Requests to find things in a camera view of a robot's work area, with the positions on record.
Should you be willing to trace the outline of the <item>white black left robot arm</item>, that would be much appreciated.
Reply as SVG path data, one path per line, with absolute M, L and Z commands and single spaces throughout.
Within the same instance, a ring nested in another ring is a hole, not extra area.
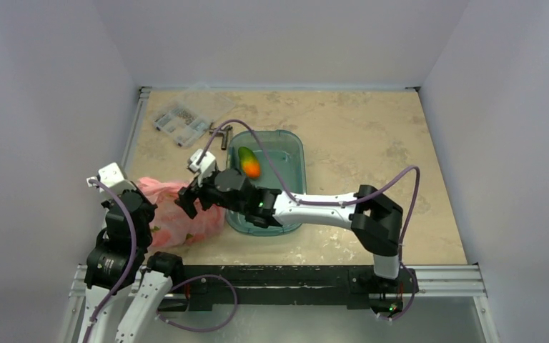
M 139 342 L 168 292 L 184 285 L 182 258 L 157 252 L 145 259 L 156 205 L 139 190 L 105 202 L 106 227 L 86 259 L 80 342 Z

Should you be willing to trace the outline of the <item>pink plastic bag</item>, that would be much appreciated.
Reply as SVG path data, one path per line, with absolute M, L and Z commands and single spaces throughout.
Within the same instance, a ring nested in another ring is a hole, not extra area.
M 186 182 L 160 182 L 150 177 L 137 180 L 138 188 L 151 203 L 157 205 L 155 217 L 149 225 L 153 250 L 191 245 L 223 231 L 223 208 L 213 206 L 207 211 L 200 209 L 197 216 L 191 219 L 174 203 L 178 191 L 186 185 Z

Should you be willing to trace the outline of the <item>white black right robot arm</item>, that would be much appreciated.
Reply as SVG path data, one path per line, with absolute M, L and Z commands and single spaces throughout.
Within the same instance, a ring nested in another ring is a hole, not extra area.
M 240 171 L 226 169 L 195 177 L 181 188 L 175 203 L 191 219 L 199 204 L 203 210 L 218 206 L 240 214 L 256 227 L 318 224 L 347 229 L 373 255 L 375 286 L 389 291 L 400 283 L 403 209 L 370 185 L 333 196 L 286 194 L 255 186 Z

